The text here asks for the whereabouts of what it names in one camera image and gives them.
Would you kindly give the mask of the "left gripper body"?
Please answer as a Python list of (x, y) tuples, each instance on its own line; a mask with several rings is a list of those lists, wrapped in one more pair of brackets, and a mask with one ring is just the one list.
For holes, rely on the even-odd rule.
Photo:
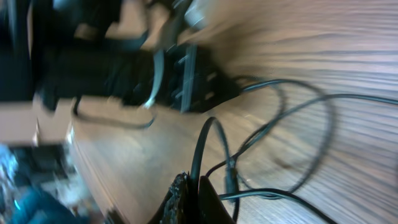
[(212, 51), (183, 44), (164, 55), (164, 75), (155, 101), (181, 113), (204, 113), (241, 93), (213, 60)]

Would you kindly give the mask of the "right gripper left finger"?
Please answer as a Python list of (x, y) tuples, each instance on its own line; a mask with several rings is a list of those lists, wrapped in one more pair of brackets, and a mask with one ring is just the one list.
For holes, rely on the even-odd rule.
[(187, 222), (188, 178), (185, 172), (177, 174), (169, 190), (148, 224), (184, 224)]

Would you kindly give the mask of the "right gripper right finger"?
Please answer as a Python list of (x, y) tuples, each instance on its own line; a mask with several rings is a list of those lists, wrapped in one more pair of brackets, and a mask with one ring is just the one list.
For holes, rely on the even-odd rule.
[(206, 176), (201, 176), (198, 189), (200, 223), (235, 224), (225, 209), (214, 187)]

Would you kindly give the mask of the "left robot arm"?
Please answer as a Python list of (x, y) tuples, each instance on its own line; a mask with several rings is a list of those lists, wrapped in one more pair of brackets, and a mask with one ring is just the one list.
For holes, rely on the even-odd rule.
[(195, 2), (163, 5), (169, 18), (148, 51), (150, 27), (133, 39), (107, 38), (121, 1), (2, 1), (1, 101), (40, 94), (53, 111), (62, 98), (111, 96), (125, 105), (202, 113), (237, 97), (240, 87), (210, 50), (177, 42), (184, 29), (202, 28)]

